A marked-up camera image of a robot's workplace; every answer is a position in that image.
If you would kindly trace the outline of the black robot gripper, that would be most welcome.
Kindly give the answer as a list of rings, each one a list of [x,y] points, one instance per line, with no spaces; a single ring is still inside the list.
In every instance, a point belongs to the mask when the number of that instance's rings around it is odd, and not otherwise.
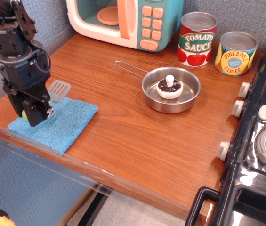
[[[51,58],[40,43],[0,43],[0,73],[3,90],[15,112],[23,110],[30,126],[35,127],[48,118],[50,97],[45,88],[50,77]]]

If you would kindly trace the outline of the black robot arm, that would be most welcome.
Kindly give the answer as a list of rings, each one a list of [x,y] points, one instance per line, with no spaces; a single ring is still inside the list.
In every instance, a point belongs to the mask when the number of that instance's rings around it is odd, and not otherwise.
[[[20,0],[0,0],[0,73],[3,90],[19,117],[26,117],[35,127],[50,115],[50,95],[46,82],[50,78],[51,59],[42,44],[34,40],[37,33]]]

